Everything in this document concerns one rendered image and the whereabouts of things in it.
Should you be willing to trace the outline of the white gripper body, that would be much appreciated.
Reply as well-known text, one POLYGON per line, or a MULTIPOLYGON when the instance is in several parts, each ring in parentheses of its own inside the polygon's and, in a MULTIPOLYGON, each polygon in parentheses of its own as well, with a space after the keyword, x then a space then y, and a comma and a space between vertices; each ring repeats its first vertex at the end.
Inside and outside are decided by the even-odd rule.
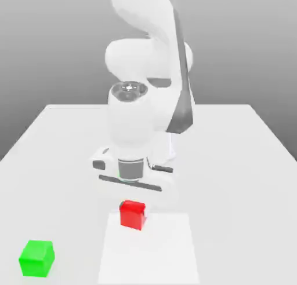
POLYGON ((150 173, 138 182, 124 182, 96 173, 93 184, 101 197, 119 203, 132 200, 159 209, 167 209, 176 203, 176 177, 169 173, 150 173))

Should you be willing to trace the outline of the small red cube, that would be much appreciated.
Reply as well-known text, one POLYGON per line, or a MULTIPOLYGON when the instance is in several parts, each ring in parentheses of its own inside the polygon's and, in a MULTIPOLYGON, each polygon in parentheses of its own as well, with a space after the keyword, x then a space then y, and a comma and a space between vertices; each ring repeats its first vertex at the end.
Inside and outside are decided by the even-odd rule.
POLYGON ((125 200, 119 206, 122 226, 141 231, 146 221, 146 205, 144 203, 125 200))

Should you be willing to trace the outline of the small green cube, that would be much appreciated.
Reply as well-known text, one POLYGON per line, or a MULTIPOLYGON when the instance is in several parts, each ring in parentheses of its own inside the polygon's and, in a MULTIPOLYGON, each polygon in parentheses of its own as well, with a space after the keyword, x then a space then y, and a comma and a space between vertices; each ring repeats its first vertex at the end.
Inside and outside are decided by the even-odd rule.
POLYGON ((19 256, 23 276, 47 277, 55 261, 53 242, 29 240, 19 256))

